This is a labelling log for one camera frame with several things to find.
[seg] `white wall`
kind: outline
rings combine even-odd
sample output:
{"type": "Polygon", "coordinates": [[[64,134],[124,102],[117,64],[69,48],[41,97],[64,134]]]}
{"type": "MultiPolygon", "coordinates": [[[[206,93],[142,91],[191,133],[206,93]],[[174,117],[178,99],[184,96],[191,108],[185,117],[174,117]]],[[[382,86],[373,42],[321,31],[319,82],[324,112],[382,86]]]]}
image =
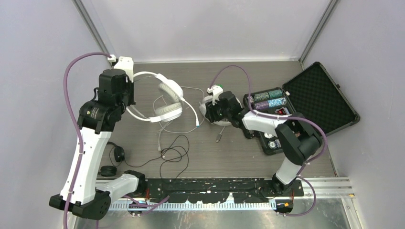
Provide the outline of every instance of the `white wall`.
{"type": "MultiPolygon", "coordinates": [[[[69,0],[2,1],[0,31],[0,228],[62,228],[62,212],[48,202],[75,150],[63,73],[74,57],[99,49],[69,0]]],[[[91,57],[72,69],[76,114],[105,68],[103,57],[91,57]]]]}
{"type": "Polygon", "coordinates": [[[305,66],[323,63],[362,119],[328,138],[365,228],[404,228],[405,2],[340,1],[305,66]]]}
{"type": "Polygon", "coordinates": [[[103,40],[135,61],[298,59],[329,0],[87,0],[103,40]]]}

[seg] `black earphones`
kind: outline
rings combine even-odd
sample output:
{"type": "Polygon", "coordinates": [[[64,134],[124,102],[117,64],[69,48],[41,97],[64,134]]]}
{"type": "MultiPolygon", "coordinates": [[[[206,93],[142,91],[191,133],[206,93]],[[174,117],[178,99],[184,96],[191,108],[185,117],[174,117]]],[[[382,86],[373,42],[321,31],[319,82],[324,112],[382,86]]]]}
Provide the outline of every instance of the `black earphones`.
{"type": "MultiPolygon", "coordinates": [[[[113,142],[107,142],[107,145],[114,146],[114,159],[116,162],[119,162],[117,166],[119,166],[122,161],[125,159],[125,151],[124,148],[117,146],[117,144],[113,142]]],[[[117,174],[117,166],[114,165],[113,161],[111,160],[112,166],[101,166],[100,168],[100,175],[103,177],[113,177],[117,174]]]]}
{"type": "Polygon", "coordinates": [[[124,148],[117,146],[113,142],[107,142],[107,145],[112,145],[114,146],[114,159],[116,162],[121,162],[125,158],[125,151],[124,148]]]}

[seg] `white cable clip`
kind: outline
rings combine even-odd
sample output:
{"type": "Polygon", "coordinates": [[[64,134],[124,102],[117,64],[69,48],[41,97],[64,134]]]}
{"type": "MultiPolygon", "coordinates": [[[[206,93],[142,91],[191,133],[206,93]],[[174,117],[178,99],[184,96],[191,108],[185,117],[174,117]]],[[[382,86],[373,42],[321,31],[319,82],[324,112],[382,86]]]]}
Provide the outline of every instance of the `white cable clip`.
{"type": "Polygon", "coordinates": [[[218,85],[213,85],[211,88],[207,88],[207,93],[213,95],[213,105],[216,104],[216,101],[219,100],[219,95],[224,92],[222,87],[218,85]]]}

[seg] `table surface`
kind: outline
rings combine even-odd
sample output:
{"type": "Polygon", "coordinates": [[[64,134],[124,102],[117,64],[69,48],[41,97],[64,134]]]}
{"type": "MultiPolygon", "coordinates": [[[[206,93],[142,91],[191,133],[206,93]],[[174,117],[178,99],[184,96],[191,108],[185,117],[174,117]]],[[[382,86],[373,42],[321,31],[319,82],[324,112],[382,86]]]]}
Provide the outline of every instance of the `table surface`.
{"type": "MultiPolygon", "coordinates": [[[[168,79],[173,79],[180,86],[196,87],[206,91],[210,82],[223,67],[237,64],[243,66],[252,79],[252,92],[281,87],[287,80],[302,71],[299,62],[195,62],[195,63],[136,63],[135,72],[150,71],[161,73],[168,79]]],[[[157,85],[159,81],[153,78],[135,83],[136,108],[145,116],[155,116],[152,108],[153,101],[160,96],[157,85]]],[[[224,70],[215,83],[223,85],[224,90],[232,91],[239,100],[248,91],[246,76],[238,68],[224,70]]],[[[184,98],[197,110],[200,122],[203,120],[198,110],[202,100],[202,92],[194,89],[183,89],[184,98]]],[[[159,99],[156,107],[164,105],[159,99]]],[[[183,106],[182,115],[175,119],[166,129],[176,132],[186,132],[195,127],[195,116],[191,108],[183,106]]],[[[129,165],[140,166],[150,159],[157,158],[159,124],[142,122],[134,119],[127,112],[116,124],[110,141],[122,146],[125,150],[126,161],[129,165]]],[[[222,127],[212,125],[206,120],[196,130],[185,134],[190,141],[189,165],[179,176],[185,178],[198,177],[271,177],[280,167],[284,154],[267,156],[263,153],[258,139],[246,139],[240,129],[228,126],[224,129],[219,143],[215,139],[222,127]]],[[[163,132],[161,147],[168,147],[179,134],[163,132]]],[[[186,141],[179,138],[178,145],[186,147],[186,141]]],[[[109,152],[112,146],[107,146],[101,165],[111,165],[109,152]]],[[[166,154],[166,159],[177,157],[174,151],[166,154]]],[[[132,169],[144,173],[146,177],[160,177],[159,167],[162,159],[149,162],[145,166],[131,168],[122,163],[118,173],[132,169]]],[[[165,163],[161,168],[162,176],[173,178],[187,165],[184,157],[178,163],[165,163]]],[[[329,152],[312,162],[303,171],[305,177],[334,177],[329,152]]]]}

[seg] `black cable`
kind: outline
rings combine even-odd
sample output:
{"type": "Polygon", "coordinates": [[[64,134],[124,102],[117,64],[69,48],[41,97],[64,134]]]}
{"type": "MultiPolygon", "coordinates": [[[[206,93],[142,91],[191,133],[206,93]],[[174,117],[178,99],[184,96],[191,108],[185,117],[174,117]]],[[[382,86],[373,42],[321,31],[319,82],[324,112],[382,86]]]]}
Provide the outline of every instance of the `black cable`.
{"type": "Polygon", "coordinates": [[[266,198],[266,199],[274,199],[274,198],[278,197],[278,194],[276,194],[276,195],[273,196],[272,198],[266,197],[266,196],[263,194],[263,189],[262,189],[262,188],[260,189],[260,194],[262,194],[262,196],[263,196],[264,198],[266,198]]]}
{"type": "Polygon", "coordinates": [[[169,147],[164,148],[164,149],[161,151],[161,153],[162,153],[162,159],[165,160],[165,161],[160,165],[160,168],[159,168],[160,178],[163,179],[163,177],[162,177],[162,166],[163,166],[166,162],[180,162],[180,161],[183,159],[184,156],[187,156],[187,165],[186,165],[186,167],[185,167],[174,179],[177,179],[184,171],[186,171],[186,169],[187,169],[188,166],[189,166],[189,162],[190,162],[190,158],[189,158],[189,155],[188,155],[189,150],[190,150],[190,141],[189,141],[189,139],[187,138],[186,135],[178,135],[178,136],[174,139],[174,141],[172,142],[172,144],[171,144],[169,147]],[[177,139],[178,139],[179,137],[181,137],[181,136],[185,137],[186,140],[187,140],[187,150],[186,150],[184,147],[182,147],[182,146],[173,146],[173,144],[174,144],[174,143],[177,141],[177,139]],[[177,149],[175,149],[175,148],[177,148],[177,147],[183,149],[183,150],[184,150],[184,154],[181,154],[177,149]],[[164,159],[163,156],[164,156],[169,150],[174,150],[174,151],[176,151],[180,156],[175,157],[175,158],[172,158],[172,159],[170,159],[170,160],[164,159]]]}
{"type": "Polygon", "coordinates": [[[128,164],[128,162],[126,161],[126,158],[124,158],[124,162],[125,162],[125,164],[127,164],[127,166],[129,166],[129,167],[132,167],[132,168],[140,168],[140,167],[146,165],[147,163],[149,163],[149,162],[151,162],[151,161],[154,161],[154,160],[157,160],[157,159],[159,159],[159,158],[161,158],[161,156],[160,156],[160,157],[157,157],[157,158],[154,158],[154,159],[151,159],[151,160],[145,162],[144,164],[142,164],[142,165],[140,165],[140,166],[132,166],[132,165],[128,164]]]}
{"type": "Polygon", "coordinates": [[[190,158],[189,158],[189,155],[188,155],[189,149],[190,149],[190,141],[189,141],[189,139],[187,138],[187,136],[185,136],[185,135],[178,135],[178,136],[174,139],[174,141],[172,142],[172,144],[171,144],[169,147],[164,148],[164,149],[161,150],[159,157],[154,158],[154,159],[151,159],[151,160],[145,162],[144,164],[142,164],[142,165],[140,165],[140,166],[132,166],[132,165],[128,164],[128,162],[126,161],[126,158],[124,158],[124,162],[125,162],[125,164],[127,164],[127,166],[129,166],[129,167],[139,168],[139,167],[142,167],[142,166],[146,165],[147,163],[149,163],[149,162],[151,162],[151,161],[154,161],[154,160],[157,160],[157,159],[161,158],[161,159],[164,160],[164,162],[162,162],[162,164],[160,165],[160,168],[159,168],[159,175],[160,175],[160,178],[163,179],[163,177],[162,177],[162,166],[163,166],[166,162],[180,162],[180,161],[183,159],[184,156],[187,156],[187,165],[186,165],[186,168],[184,168],[184,169],[175,177],[175,179],[177,179],[184,171],[186,171],[186,169],[187,169],[188,166],[189,166],[189,162],[190,162],[190,158]],[[179,137],[181,137],[181,136],[185,137],[186,140],[187,140],[187,149],[185,149],[185,148],[182,147],[182,146],[173,146],[174,143],[177,141],[177,139],[178,139],[179,137]],[[181,154],[180,151],[177,150],[176,148],[181,148],[182,150],[184,150],[184,154],[181,154]],[[179,154],[179,156],[178,156],[178,157],[175,157],[175,158],[172,158],[172,159],[165,159],[165,154],[166,154],[167,152],[169,152],[170,150],[174,150],[175,152],[177,152],[177,153],[179,154]]]}
{"type": "Polygon", "coordinates": [[[90,101],[96,100],[96,98],[97,98],[97,90],[98,90],[98,87],[95,87],[95,88],[93,89],[94,96],[93,96],[93,98],[92,98],[90,101]]]}
{"type": "Polygon", "coordinates": [[[118,166],[120,166],[120,165],[122,164],[122,161],[121,161],[117,166],[114,165],[113,160],[111,159],[111,152],[113,152],[114,149],[115,149],[115,147],[113,147],[113,148],[110,150],[110,153],[108,154],[108,157],[110,158],[111,164],[112,164],[114,167],[118,167],[118,166]]]}

